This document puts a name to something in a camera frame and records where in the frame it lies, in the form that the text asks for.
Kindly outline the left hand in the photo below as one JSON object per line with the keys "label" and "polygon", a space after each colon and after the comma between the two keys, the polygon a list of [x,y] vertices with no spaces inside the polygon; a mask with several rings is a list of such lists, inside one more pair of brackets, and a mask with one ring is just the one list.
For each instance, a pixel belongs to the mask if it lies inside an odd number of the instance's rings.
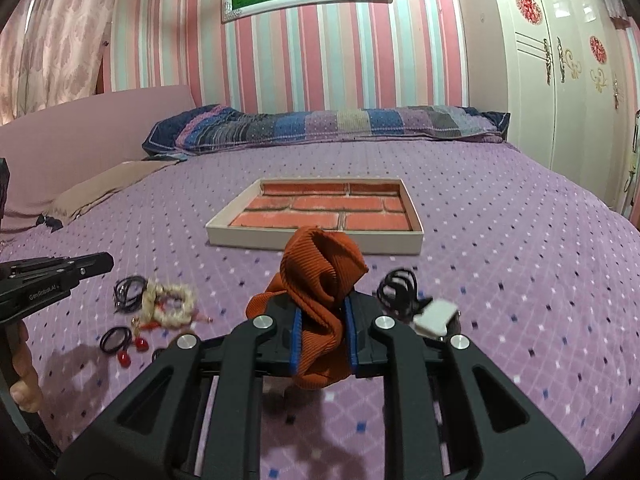
{"label": "left hand", "polygon": [[12,363],[18,376],[11,385],[10,393],[16,405],[25,413],[37,413],[43,402],[38,374],[32,365],[32,354],[28,348],[28,330],[23,321],[18,325],[20,344],[12,352]]}

